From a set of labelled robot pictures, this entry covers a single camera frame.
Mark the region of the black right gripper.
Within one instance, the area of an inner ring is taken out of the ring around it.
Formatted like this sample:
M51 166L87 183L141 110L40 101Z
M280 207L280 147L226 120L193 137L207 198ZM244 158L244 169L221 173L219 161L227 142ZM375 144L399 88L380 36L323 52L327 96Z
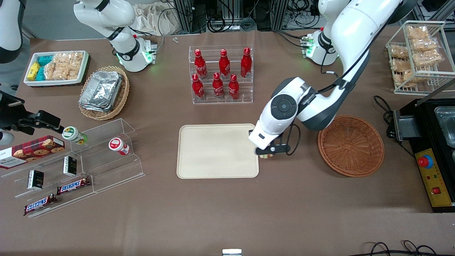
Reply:
M11 130L13 126L21 127L22 132L33 135L34 129L43 128L62 134L64 127L60 125L61 119L44 111L39 110L34 115L34 120L24 119L27 110L24 107L25 100L0 91L0 127L2 130Z

